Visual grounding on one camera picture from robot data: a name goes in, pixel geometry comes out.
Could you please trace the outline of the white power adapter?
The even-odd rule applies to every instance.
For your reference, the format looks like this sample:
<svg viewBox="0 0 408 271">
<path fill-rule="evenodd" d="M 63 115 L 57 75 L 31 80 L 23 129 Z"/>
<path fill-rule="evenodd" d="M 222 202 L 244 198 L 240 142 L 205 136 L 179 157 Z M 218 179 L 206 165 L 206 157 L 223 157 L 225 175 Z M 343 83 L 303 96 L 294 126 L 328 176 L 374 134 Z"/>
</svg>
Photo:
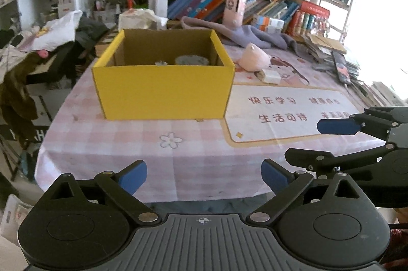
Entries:
<svg viewBox="0 0 408 271">
<path fill-rule="evenodd" d="M 273 69 L 262 69 L 255 73 L 255 76 L 262 82 L 271 85 L 279 85 L 281 82 L 280 74 Z"/>
</svg>

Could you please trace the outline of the pink plush toy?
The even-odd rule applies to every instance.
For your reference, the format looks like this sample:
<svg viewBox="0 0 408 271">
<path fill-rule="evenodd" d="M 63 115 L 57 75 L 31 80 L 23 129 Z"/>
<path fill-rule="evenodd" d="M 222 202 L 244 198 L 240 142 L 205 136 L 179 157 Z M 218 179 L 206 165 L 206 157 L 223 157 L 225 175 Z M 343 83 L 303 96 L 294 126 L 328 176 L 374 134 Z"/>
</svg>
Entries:
<svg viewBox="0 0 408 271">
<path fill-rule="evenodd" d="M 239 66 L 249 72 L 261 71 L 268 67 L 271 56 L 253 43 L 249 43 L 241 58 L 238 61 Z"/>
</svg>

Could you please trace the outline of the tape roll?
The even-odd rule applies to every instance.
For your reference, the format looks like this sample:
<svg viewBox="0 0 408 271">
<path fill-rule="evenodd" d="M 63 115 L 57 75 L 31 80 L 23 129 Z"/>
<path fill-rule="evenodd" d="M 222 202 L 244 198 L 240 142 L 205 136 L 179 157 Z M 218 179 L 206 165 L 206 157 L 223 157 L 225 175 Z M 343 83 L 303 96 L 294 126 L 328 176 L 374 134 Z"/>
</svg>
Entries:
<svg viewBox="0 0 408 271">
<path fill-rule="evenodd" d="M 207 58 L 203 56 L 197 56 L 197 55 L 183 55 L 179 56 L 175 59 L 175 64 L 177 65 L 200 65 L 200 66 L 206 66 L 210 62 Z"/>
</svg>

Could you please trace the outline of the black smartphone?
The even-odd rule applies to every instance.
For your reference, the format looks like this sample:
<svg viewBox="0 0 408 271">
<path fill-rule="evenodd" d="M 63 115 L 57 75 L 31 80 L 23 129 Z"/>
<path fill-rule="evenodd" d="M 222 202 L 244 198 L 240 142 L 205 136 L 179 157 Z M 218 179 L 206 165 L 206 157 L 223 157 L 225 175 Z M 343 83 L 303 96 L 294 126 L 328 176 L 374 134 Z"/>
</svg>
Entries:
<svg viewBox="0 0 408 271">
<path fill-rule="evenodd" d="M 338 51 L 332 52 L 332 57 L 335 65 L 335 70 L 337 71 L 337 77 L 342 84 L 350 85 L 351 78 L 349 74 L 349 69 L 347 67 L 347 62 L 343 54 Z"/>
</svg>

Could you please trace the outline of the stack of papers and envelopes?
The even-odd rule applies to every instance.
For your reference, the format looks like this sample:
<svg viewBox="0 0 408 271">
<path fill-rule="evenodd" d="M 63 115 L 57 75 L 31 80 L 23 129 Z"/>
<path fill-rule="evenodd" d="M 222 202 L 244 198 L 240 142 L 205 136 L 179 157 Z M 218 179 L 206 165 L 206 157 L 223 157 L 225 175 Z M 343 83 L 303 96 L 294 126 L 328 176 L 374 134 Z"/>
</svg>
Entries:
<svg viewBox="0 0 408 271">
<path fill-rule="evenodd" d="M 360 75 L 359 64 L 347 60 L 347 50 L 337 40 L 325 38 L 320 35 L 303 35 L 305 45 L 309 48 L 312 57 L 317 62 L 317 68 L 330 71 L 337 76 L 332 57 L 333 51 L 338 51 L 344 55 L 351 79 L 357 79 Z"/>
</svg>

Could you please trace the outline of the yellow cardboard box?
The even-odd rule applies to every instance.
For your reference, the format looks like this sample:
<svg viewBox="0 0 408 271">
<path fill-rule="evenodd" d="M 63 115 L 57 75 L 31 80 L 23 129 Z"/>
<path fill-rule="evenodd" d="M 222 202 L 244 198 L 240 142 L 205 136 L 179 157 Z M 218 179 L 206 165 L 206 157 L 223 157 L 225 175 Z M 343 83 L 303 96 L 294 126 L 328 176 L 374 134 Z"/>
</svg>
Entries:
<svg viewBox="0 0 408 271">
<path fill-rule="evenodd" d="M 183 55 L 206 66 L 177 65 Z M 219 119 L 225 114 L 235 64 L 210 29 L 124 29 L 92 68 L 108 120 Z"/>
</svg>

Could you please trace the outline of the red book set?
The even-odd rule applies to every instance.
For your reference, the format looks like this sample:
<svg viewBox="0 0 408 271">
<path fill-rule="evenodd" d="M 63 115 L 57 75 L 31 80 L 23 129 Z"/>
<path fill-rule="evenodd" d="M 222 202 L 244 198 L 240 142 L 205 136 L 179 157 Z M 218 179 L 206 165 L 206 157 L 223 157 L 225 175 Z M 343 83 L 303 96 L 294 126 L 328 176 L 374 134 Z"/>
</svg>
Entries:
<svg viewBox="0 0 408 271">
<path fill-rule="evenodd" d="M 290 2 L 285 32 L 291 36 L 308 35 L 320 22 L 327 22 L 330 11 L 305 0 Z"/>
</svg>

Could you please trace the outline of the orange blue white box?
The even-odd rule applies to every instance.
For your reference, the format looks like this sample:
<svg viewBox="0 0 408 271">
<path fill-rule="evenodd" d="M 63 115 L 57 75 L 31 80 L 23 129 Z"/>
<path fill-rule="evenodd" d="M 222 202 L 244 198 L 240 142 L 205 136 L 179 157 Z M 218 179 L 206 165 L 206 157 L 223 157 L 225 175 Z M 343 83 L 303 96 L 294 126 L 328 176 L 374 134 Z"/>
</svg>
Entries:
<svg viewBox="0 0 408 271">
<path fill-rule="evenodd" d="M 281 33 L 284 28 L 284 21 L 255 14 L 252 18 L 251 25 L 265 33 Z"/>
</svg>

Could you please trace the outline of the purple grey towel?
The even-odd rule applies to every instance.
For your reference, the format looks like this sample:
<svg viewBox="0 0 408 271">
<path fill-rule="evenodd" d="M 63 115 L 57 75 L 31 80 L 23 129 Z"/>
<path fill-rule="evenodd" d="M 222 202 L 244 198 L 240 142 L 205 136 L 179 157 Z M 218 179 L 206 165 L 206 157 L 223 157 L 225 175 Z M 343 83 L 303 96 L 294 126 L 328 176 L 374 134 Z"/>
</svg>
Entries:
<svg viewBox="0 0 408 271">
<path fill-rule="evenodd" d="M 305 46 L 298 45 L 297 42 L 285 33 L 266 33 L 252 25 L 244 25 L 236 29 L 231 29 L 223 24 L 216 22 L 208 22 L 197 18 L 189 18 L 184 16 L 181 18 L 181 26 L 184 29 L 212 29 L 218 35 L 228 39 L 230 43 L 247 47 L 249 43 L 253 43 L 261 49 L 278 48 L 281 50 L 291 50 L 297 56 L 307 59 L 309 52 Z"/>
</svg>

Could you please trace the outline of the white cloth pile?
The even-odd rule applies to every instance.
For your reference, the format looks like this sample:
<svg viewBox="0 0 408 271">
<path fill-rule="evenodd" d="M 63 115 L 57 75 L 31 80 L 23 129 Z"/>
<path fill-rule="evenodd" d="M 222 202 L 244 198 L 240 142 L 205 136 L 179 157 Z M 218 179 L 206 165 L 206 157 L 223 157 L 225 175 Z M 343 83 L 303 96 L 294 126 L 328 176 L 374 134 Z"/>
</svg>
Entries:
<svg viewBox="0 0 408 271">
<path fill-rule="evenodd" d="M 82 14 L 81 10 L 70 11 L 60 19 L 48 21 L 42 28 L 33 27 L 18 45 L 18 50 L 52 52 L 61 45 L 74 42 Z"/>
</svg>

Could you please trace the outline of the pink tall carton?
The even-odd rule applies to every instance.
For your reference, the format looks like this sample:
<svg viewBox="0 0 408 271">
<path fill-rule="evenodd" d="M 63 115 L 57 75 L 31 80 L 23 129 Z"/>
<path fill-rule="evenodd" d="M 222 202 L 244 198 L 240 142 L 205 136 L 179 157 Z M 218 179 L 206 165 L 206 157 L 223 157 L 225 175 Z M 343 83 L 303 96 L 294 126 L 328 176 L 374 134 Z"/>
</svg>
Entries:
<svg viewBox="0 0 408 271">
<path fill-rule="evenodd" d="M 226 0 L 222 24 L 231 29 L 242 26 L 247 0 Z"/>
</svg>

